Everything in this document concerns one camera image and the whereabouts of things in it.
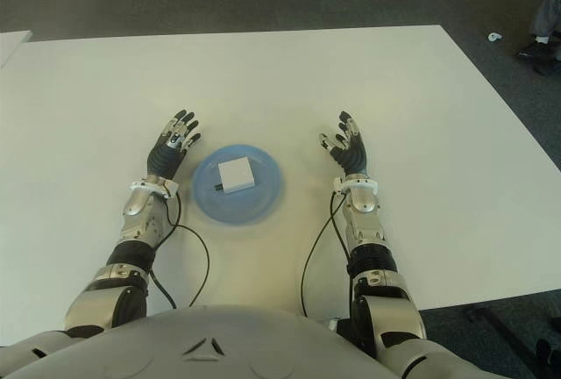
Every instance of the gray carpet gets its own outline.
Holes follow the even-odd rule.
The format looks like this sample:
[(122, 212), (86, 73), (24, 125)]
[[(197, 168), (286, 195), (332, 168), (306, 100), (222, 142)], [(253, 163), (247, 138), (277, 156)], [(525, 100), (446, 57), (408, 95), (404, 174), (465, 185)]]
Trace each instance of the gray carpet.
[[(530, 40), (527, 30), (541, 0), (0, 1), (0, 31), (31, 29), (33, 40), (439, 24), (561, 168), (561, 75), (541, 77), (513, 57)], [(491, 31), (504, 39), (489, 43)], [(484, 305), (528, 347), (544, 337), (561, 349), (561, 334), (548, 326), (549, 316), (561, 316), (560, 291)], [(482, 368), (534, 377), (485, 320), (470, 323), (462, 309), (424, 312), (429, 336)]]

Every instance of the robotic arm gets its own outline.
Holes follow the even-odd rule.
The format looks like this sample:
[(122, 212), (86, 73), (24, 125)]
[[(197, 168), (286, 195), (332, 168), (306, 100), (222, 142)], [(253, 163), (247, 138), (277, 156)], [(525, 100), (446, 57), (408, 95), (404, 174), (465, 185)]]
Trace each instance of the robotic arm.
[(363, 351), (405, 379), (491, 379), (493, 375), (426, 340), (423, 320), (398, 273), (378, 218), (378, 184), (366, 172), (366, 150), (352, 117), (341, 112), (336, 140), (319, 140), (343, 168), (334, 190), (345, 193), (343, 214), (352, 280), (352, 330)]
[(159, 136), (148, 156), (146, 178), (131, 186), (120, 240), (71, 304), (64, 331), (0, 348), (0, 377), (16, 370), (14, 376), (19, 378), (61, 379), (501, 377), (426, 340), (423, 321), (378, 218), (378, 185), (366, 172), (359, 129), (345, 112), (340, 115), (344, 135), (336, 136), (338, 144), (325, 135), (320, 142), (345, 173), (344, 179), (336, 179), (334, 189), (345, 199), (354, 332), (347, 339), (359, 349), (310, 319), (243, 306), (186, 308), (144, 318), (148, 275), (166, 239), (162, 227), (166, 201), (178, 189), (173, 178), (201, 136), (189, 137), (198, 124), (191, 122), (193, 118), (193, 113), (180, 111)]
[(174, 198), (175, 172), (201, 138), (193, 112), (178, 112), (148, 155), (147, 176), (131, 185), (120, 239), (105, 265), (70, 305), (64, 331), (40, 333), (0, 350), (0, 377), (80, 340), (146, 315), (148, 275), (161, 241), (165, 202)]

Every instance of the white table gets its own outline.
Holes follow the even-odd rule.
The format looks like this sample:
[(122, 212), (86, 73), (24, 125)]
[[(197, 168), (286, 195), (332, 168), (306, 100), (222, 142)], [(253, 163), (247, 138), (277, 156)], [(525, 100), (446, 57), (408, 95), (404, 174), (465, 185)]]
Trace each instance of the white table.
[[(439, 26), (34, 42), (1, 76), (0, 344), (60, 328), (117, 241), (128, 184), (183, 107), (202, 133), (178, 174), (184, 220), (212, 258), (199, 304), (300, 310), (302, 266), (341, 175), (316, 137), (336, 131), (341, 110), (362, 130), (420, 309), (561, 286), (561, 175)], [(256, 225), (221, 225), (190, 198), (196, 165), (235, 143), (270, 153), (286, 183)], [(204, 266), (183, 232), (155, 262), (181, 305)], [(306, 284), (310, 316), (346, 314), (331, 229)], [(165, 310), (150, 290), (150, 312)]]
[(31, 31), (0, 32), (0, 68), (4, 67), (19, 45), (31, 36)]

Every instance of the white box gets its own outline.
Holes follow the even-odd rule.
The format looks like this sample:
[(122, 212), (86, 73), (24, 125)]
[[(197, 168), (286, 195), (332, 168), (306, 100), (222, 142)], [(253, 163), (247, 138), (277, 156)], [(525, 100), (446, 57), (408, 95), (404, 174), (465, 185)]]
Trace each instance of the white box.
[(224, 193), (236, 192), (255, 186), (252, 168), (247, 157), (218, 164)]

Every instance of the black cable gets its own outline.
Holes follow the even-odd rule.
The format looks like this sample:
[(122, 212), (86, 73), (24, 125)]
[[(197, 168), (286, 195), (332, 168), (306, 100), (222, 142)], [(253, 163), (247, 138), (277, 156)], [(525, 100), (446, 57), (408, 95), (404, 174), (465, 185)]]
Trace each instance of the black cable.
[[(339, 240), (339, 244), (343, 248), (344, 256), (347, 258), (347, 263), (348, 263), (351, 260), (351, 256), (349, 255), (349, 251), (344, 245), (344, 241), (343, 238), (341, 237), (341, 233), (337, 228), (337, 222), (335, 221), (335, 213), (333, 212), (332, 199), (330, 202), (330, 215), (331, 215), (331, 223), (333, 224), (333, 228), (335, 229), (335, 233), (337, 234), (337, 239)], [(349, 276), (349, 318), (351, 317), (351, 310), (352, 310), (352, 278)]]
[(199, 297), (199, 295), (201, 294), (202, 289), (204, 288), (205, 284), (207, 283), (207, 279), (209, 278), (209, 272), (210, 272), (210, 254), (209, 254), (209, 249), (207, 248), (206, 243), (204, 242), (204, 240), (202, 239), (201, 235), (196, 232), (195, 230), (193, 230), (191, 227), (187, 227), (186, 225), (183, 224), (178, 224), (178, 227), (184, 228), (185, 230), (188, 230), (190, 232), (192, 232), (201, 242), (202, 247), (204, 247), (204, 253), (206, 253), (207, 256), (207, 272), (204, 275), (204, 279), (202, 280), (201, 283), (201, 287), (199, 287), (199, 290), (196, 292), (195, 296), (193, 297), (193, 300), (191, 300), (191, 303), (189, 303), (189, 307), (191, 307), (194, 303), (195, 300)]
[(161, 285), (161, 282), (158, 281), (158, 278), (156, 278), (154, 271), (151, 269), (150, 269), (150, 277), (152, 278), (154, 285), (158, 288), (159, 291), (161, 291), (161, 294), (163, 294), (164, 297), (167, 299), (167, 301), (172, 305), (172, 309), (177, 309), (177, 304), (175, 304), (174, 298), (171, 297), (170, 294), (167, 292), (167, 290), (164, 288), (164, 286)]
[[(181, 219), (181, 199), (179, 198), (179, 192), (175, 193), (175, 197), (177, 197), (177, 219), (175, 220), (175, 224), (172, 224), (171, 222), (169, 223), (170, 225), (172, 224), (172, 229), (169, 231), (168, 234), (166, 234), (166, 237), (164, 237), (160, 243), (158, 243), (156, 245), (156, 247), (154, 248), (154, 251), (158, 250), (160, 248), (161, 245), (163, 245), (164, 243), (166, 243), (166, 240), (169, 239), (172, 234), (175, 232), (175, 229), (177, 228), (177, 225), (179, 224), (179, 221)], [(167, 221), (169, 222), (169, 208), (167, 206), (167, 201), (164, 201), (164, 205), (166, 206), (166, 214), (167, 214)]]
[(331, 217), (330, 217), (331, 223), (333, 224), (333, 228), (335, 229), (335, 234), (337, 235), (337, 239), (339, 240), (339, 244), (343, 248), (344, 257), (347, 258), (347, 262), (348, 262), (348, 261), (351, 260), (351, 256), (349, 255), (349, 252), (347, 251), (347, 247), (344, 245), (343, 238), (341, 237), (341, 233), (339, 232), (339, 229), (337, 228), (337, 223), (335, 222), (335, 212), (333, 212), (333, 199), (331, 199), (331, 202), (330, 202), (330, 215), (331, 215)]
[[(199, 287), (199, 290), (196, 292), (195, 296), (193, 297), (193, 299), (191, 300), (191, 303), (189, 304), (189, 307), (191, 307), (194, 303), (195, 300), (199, 297), (199, 295), (201, 294), (202, 289), (204, 288), (207, 279), (209, 278), (209, 272), (210, 272), (210, 254), (209, 254), (209, 249), (207, 248), (206, 243), (204, 242), (204, 240), (202, 239), (201, 235), (196, 232), (194, 229), (192, 229), (191, 227), (187, 227), (186, 225), (182, 225), (179, 224), (180, 219), (181, 219), (181, 199), (179, 198), (179, 194), (176, 194), (177, 196), (177, 219), (175, 220), (175, 224), (172, 224), (171, 222), (171, 218), (169, 217), (169, 207), (167, 206), (167, 202), (164, 202), (164, 205), (166, 206), (166, 216), (167, 216), (167, 222), (172, 226), (172, 229), (170, 230), (170, 232), (168, 234), (166, 234), (166, 237), (164, 237), (162, 239), (162, 241), (156, 245), (156, 247), (154, 248), (154, 250), (158, 250), (158, 248), (163, 245), (167, 239), (169, 239), (171, 237), (171, 235), (175, 232), (175, 230), (177, 229), (177, 227), (180, 228), (184, 228), (190, 232), (192, 232), (198, 239), (199, 241), (201, 241), (202, 246), (204, 247), (204, 253), (206, 254), (207, 257), (207, 270), (206, 273), (204, 275), (204, 279), (202, 280), (202, 284), (201, 287)], [(170, 305), (172, 306), (172, 309), (177, 309), (177, 305), (175, 304), (174, 299), (171, 297), (171, 295), (167, 292), (167, 290), (164, 288), (164, 286), (161, 284), (160, 281), (158, 281), (158, 278), (156, 277), (156, 274), (154, 274), (153, 269), (150, 270), (150, 277), (152, 278), (154, 285), (158, 288), (158, 290), (161, 291), (161, 293), (164, 295), (164, 297), (167, 299), (167, 301), (170, 303)]]
[(330, 221), (333, 219), (333, 216), (335, 214), (337, 214), (337, 211), (339, 211), (339, 208), (341, 208), (341, 206), (344, 203), (344, 198), (346, 197), (346, 195), (343, 195), (343, 200), (339, 203), (339, 205), (337, 206), (337, 208), (335, 209), (335, 211), (333, 212), (332, 209), (332, 205), (333, 205), (333, 201), (335, 199), (335, 195), (336, 193), (333, 192), (331, 194), (331, 200), (330, 200), (330, 217), (327, 218), (327, 221), (325, 221), (325, 224), (323, 225), (322, 229), (320, 230), (320, 232), (317, 234), (316, 240), (314, 241), (314, 245), (312, 246), (312, 248), (309, 251), (308, 257), (306, 258), (306, 263), (304, 264), (304, 270), (302, 271), (302, 280), (300, 281), (300, 303), (302, 304), (302, 311), (304, 312), (304, 316), (307, 318), (308, 317), (308, 313), (306, 312), (306, 304), (304, 303), (304, 278), (306, 276), (306, 269), (308, 269), (308, 264), (309, 264), (309, 260), (312, 257), (312, 254), (314, 253), (314, 250), (316, 249), (317, 243), (319, 242), (319, 240), (322, 237), (323, 232), (325, 231), (325, 228), (327, 228), (327, 225), (330, 223)]

